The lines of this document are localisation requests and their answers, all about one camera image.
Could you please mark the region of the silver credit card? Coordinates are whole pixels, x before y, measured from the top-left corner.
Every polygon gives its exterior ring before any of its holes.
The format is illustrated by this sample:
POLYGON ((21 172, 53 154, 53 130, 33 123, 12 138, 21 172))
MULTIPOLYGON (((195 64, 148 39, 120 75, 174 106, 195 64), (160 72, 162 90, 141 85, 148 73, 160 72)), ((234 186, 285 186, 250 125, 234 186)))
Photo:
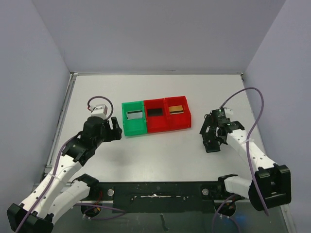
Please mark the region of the silver credit card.
POLYGON ((128 111, 127 112, 127 119, 128 120, 141 119, 141 118, 143 118, 142 110, 134 110, 134 111, 128 111))

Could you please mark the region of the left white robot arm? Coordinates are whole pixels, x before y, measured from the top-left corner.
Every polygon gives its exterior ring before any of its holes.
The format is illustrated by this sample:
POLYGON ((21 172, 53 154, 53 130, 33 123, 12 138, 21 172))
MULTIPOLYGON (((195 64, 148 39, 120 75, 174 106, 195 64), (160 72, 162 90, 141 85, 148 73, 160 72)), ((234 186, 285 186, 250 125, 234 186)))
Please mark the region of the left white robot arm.
POLYGON ((16 233, 50 233, 58 219, 77 202, 86 198, 98 180, 84 174, 66 191, 63 188, 103 142, 120 140, 122 129, 116 117, 109 120, 91 116, 83 130, 60 149, 50 173, 20 204, 12 204, 7 216, 16 233))

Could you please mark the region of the black credit card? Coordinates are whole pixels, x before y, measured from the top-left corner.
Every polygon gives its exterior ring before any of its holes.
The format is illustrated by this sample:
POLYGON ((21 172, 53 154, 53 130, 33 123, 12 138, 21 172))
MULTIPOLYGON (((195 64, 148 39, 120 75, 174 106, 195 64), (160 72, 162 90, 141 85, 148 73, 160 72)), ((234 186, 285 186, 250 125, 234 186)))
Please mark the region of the black credit card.
POLYGON ((163 109, 162 108, 148 108, 147 109, 147 116, 148 117, 157 117, 163 115, 163 109))

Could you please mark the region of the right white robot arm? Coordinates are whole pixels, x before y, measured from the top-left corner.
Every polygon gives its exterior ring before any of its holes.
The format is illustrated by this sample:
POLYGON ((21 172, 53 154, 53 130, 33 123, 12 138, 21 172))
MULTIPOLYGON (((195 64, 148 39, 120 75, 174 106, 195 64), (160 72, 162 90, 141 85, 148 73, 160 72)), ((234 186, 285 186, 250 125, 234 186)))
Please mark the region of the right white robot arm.
POLYGON ((292 201, 291 172, 278 165, 256 143, 238 121, 226 116, 225 108, 205 115, 200 130, 207 153, 219 152, 221 144, 229 145, 249 165, 252 179, 236 174, 219 177, 225 192, 250 200, 257 211, 289 204, 292 201))

